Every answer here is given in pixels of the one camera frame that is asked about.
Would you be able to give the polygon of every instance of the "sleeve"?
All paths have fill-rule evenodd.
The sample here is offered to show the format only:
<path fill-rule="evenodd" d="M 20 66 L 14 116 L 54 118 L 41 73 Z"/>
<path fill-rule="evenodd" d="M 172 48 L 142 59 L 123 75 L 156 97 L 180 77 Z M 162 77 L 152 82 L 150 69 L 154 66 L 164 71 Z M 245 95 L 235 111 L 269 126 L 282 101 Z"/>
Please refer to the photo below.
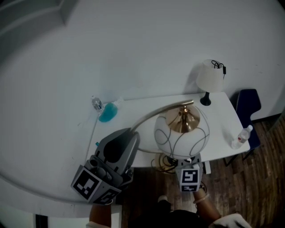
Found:
<path fill-rule="evenodd" d="M 240 214 L 232 214 L 232 215 L 222 217 L 222 218 L 216 220 L 215 222 L 213 222 L 209 226 L 209 228 L 214 228 L 215 225 L 221 225 L 221 226 L 230 227 L 230 228 L 240 228 L 240 227 L 252 228 L 247 223 L 247 221 L 245 221 L 243 219 L 243 217 Z"/>
<path fill-rule="evenodd" d="M 108 226 L 103 226 L 95 222 L 89 222 L 86 224 L 86 228 L 110 228 Z"/>

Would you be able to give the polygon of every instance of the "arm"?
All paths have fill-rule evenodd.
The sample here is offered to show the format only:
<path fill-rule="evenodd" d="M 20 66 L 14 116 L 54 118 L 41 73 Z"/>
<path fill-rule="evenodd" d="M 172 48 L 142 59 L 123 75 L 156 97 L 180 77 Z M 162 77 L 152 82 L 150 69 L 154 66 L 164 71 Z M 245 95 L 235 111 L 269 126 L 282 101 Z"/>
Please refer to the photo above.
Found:
<path fill-rule="evenodd" d="M 199 200 L 206 196 L 205 191 L 200 188 L 198 191 L 193 192 L 195 200 Z M 207 225 L 210 225 L 221 217 L 215 205 L 209 198 L 196 204 L 199 216 L 206 221 Z"/>
<path fill-rule="evenodd" d="M 94 204 L 90 211 L 89 221 L 111 227 L 111 205 Z"/>

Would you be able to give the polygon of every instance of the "blue liquid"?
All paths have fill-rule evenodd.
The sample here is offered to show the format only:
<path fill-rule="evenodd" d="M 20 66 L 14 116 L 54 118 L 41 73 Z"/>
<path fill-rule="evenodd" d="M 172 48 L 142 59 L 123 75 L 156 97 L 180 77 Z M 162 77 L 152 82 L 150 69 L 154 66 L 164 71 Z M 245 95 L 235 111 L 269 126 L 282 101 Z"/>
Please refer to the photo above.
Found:
<path fill-rule="evenodd" d="M 105 105 L 105 109 L 99 116 L 99 121 L 108 122 L 110 121 L 118 112 L 118 108 L 113 103 L 108 103 Z"/>

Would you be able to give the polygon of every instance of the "lampshade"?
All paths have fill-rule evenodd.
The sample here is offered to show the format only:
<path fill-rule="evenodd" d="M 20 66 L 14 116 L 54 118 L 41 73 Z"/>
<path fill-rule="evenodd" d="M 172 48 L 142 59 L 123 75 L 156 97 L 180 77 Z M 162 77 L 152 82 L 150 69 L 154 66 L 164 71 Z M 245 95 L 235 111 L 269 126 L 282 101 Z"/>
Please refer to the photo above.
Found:
<path fill-rule="evenodd" d="M 196 79 L 197 86 L 209 93 L 221 92 L 224 85 L 223 68 L 215 68 L 211 59 L 207 59 L 202 63 L 201 70 Z"/>
<path fill-rule="evenodd" d="M 174 159 L 198 155 L 209 140 L 207 117 L 194 105 L 161 113 L 155 122 L 155 141 L 160 150 Z"/>

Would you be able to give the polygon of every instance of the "lamp base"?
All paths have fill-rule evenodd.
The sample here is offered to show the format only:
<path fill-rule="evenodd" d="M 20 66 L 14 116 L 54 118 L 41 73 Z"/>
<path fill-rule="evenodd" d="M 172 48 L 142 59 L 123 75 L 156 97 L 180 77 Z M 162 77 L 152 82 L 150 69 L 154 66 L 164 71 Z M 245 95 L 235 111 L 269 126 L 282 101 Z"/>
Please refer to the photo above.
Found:
<path fill-rule="evenodd" d="M 204 106 L 209 106 L 211 104 L 211 100 L 209 99 L 209 93 L 206 92 L 205 96 L 200 99 L 200 102 Z"/>

